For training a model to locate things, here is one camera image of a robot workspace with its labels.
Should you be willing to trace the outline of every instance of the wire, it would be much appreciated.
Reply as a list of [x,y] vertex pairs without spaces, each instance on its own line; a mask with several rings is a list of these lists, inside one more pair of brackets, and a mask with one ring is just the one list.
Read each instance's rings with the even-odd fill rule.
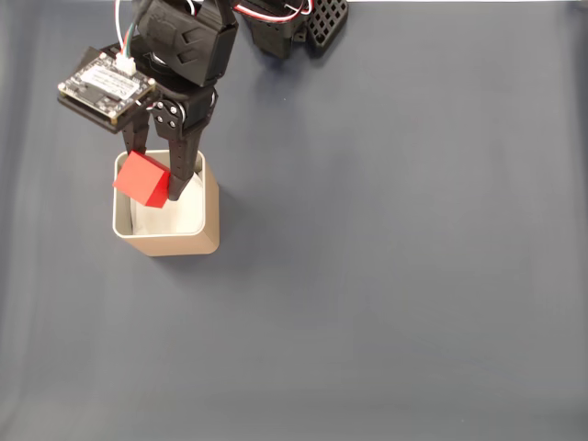
[[149,6],[151,6],[151,3],[153,3],[153,0],[143,0],[139,6],[137,14],[135,15],[135,18],[132,20],[132,23],[130,23],[129,30],[127,31],[127,37],[124,41],[124,47],[120,50],[127,58],[130,58],[130,43],[132,42],[132,34],[135,33],[135,28],[147,12],[147,9],[149,9]]
[[123,40],[120,32],[120,0],[114,0],[114,22],[117,25],[117,35],[119,36],[120,49],[122,50]]
[[[298,14],[300,14],[300,12],[302,11],[302,8],[304,7],[304,3],[305,3],[304,0],[302,0],[300,7],[298,9],[296,9],[293,14],[290,14],[289,16],[284,16],[284,17],[274,17],[274,16],[267,16],[266,14],[260,14],[259,12],[255,12],[255,11],[253,11],[243,5],[237,5],[233,9],[237,12],[240,12],[241,14],[248,16],[248,17],[257,18],[258,20],[266,21],[268,23],[287,23],[289,21],[292,21],[294,18],[296,18],[298,16]],[[308,13],[305,15],[308,15],[311,11],[312,11],[312,0],[309,0],[309,10],[308,10]]]
[[195,16],[196,15],[196,8],[194,7],[194,3],[192,0],[186,0],[187,3],[190,5],[190,13]]
[[309,0],[309,8],[305,11],[300,12],[300,13],[303,16],[308,16],[311,14],[313,8],[314,8],[314,0]]

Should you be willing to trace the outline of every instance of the dark blue surface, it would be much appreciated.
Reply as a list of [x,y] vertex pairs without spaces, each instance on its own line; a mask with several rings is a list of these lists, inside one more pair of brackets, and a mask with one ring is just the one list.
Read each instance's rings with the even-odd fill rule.
[[284,63],[242,28],[221,247],[151,259],[122,140],[55,100],[111,7],[0,11],[2,441],[587,438],[587,17],[355,4]]

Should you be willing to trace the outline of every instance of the square container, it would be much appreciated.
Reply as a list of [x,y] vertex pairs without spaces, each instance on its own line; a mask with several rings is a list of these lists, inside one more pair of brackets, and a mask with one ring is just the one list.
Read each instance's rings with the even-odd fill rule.
[[[169,167],[168,150],[150,150],[146,153],[156,161]],[[114,177],[128,155],[121,153],[114,163]],[[201,228],[195,232],[182,234],[150,234],[133,235],[130,217],[130,199],[114,189],[112,229],[123,241],[130,243],[139,251],[150,256],[181,255],[181,254],[211,254],[221,242],[221,225],[219,218],[219,185],[204,155],[198,152],[194,171],[202,180],[204,210]]]

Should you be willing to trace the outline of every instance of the circuit board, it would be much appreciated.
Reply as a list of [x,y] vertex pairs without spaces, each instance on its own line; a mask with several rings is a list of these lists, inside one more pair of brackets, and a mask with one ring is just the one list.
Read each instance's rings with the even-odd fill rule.
[[59,84],[60,93],[69,96],[117,124],[118,118],[155,90],[156,83],[143,73],[127,75],[115,60],[101,53],[97,58]]

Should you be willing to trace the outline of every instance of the red cube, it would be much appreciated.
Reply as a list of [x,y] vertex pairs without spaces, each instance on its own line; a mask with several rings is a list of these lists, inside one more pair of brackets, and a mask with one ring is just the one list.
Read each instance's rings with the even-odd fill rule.
[[146,207],[162,208],[167,200],[170,171],[153,158],[131,152],[112,186]]

